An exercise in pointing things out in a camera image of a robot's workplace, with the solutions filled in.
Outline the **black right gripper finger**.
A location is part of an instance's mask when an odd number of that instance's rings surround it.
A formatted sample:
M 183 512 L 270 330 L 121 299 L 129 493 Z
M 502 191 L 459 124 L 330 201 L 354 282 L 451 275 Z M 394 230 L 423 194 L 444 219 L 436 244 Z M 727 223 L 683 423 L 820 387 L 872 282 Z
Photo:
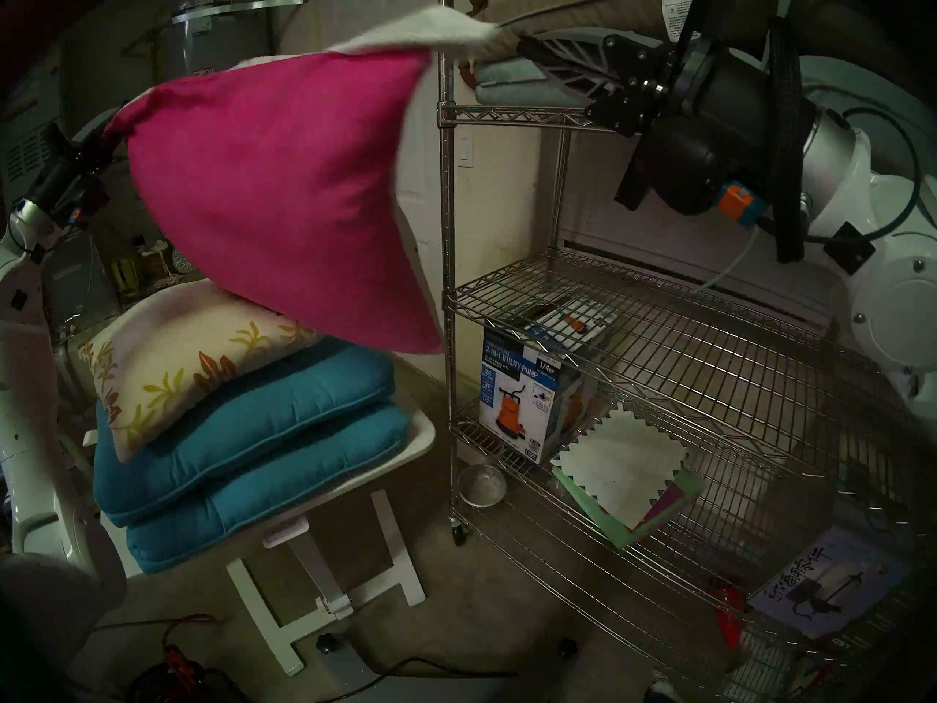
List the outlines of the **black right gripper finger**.
M 576 99 L 646 89 L 664 65 L 663 42 L 621 30 L 554 30 L 522 36 L 516 53 Z

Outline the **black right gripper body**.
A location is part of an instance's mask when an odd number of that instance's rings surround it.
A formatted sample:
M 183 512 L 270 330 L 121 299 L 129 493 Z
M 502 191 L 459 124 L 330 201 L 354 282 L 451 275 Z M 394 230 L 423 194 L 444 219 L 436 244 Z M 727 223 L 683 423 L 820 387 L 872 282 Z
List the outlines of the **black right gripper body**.
M 635 211 L 654 192 L 684 216 L 717 204 L 738 183 L 773 208 L 784 227 L 805 227 L 803 153 L 815 108 L 803 95 L 793 34 L 768 34 L 766 70 L 720 42 L 678 54 L 646 89 L 595 99 L 587 116 L 623 137 L 638 136 L 614 194 Z

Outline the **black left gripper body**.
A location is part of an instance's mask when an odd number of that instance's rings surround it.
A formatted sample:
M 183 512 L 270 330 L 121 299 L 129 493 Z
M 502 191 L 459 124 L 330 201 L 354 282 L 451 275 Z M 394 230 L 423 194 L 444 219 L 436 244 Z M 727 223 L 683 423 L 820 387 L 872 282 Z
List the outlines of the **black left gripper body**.
M 42 137 L 51 161 L 25 192 L 25 207 L 39 209 L 55 224 L 69 223 L 75 211 L 87 217 L 103 208 L 110 198 L 101 176 L 123 137 L 96 127 L 82 140 L 71 140 L 58 126 L 45 127 Z

